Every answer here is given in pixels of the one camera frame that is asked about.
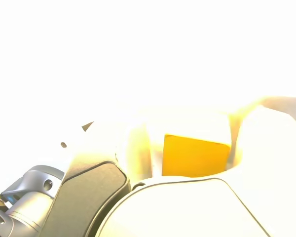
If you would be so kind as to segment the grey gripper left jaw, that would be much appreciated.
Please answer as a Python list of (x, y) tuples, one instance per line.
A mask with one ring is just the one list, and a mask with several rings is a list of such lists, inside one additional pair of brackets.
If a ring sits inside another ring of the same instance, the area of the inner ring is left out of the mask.
[(93, 121), (73, 143), (71, 163), (40, 235), (94, 236), (110, 209), (152, 173), (143, 112)]

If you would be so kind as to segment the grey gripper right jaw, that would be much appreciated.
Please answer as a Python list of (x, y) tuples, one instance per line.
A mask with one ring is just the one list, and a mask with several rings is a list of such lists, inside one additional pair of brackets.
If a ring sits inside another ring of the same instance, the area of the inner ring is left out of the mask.
[(296, 237), (296, 120), (257, 107), (240, 126), (232, 168), (137, 188), (97, 236)]

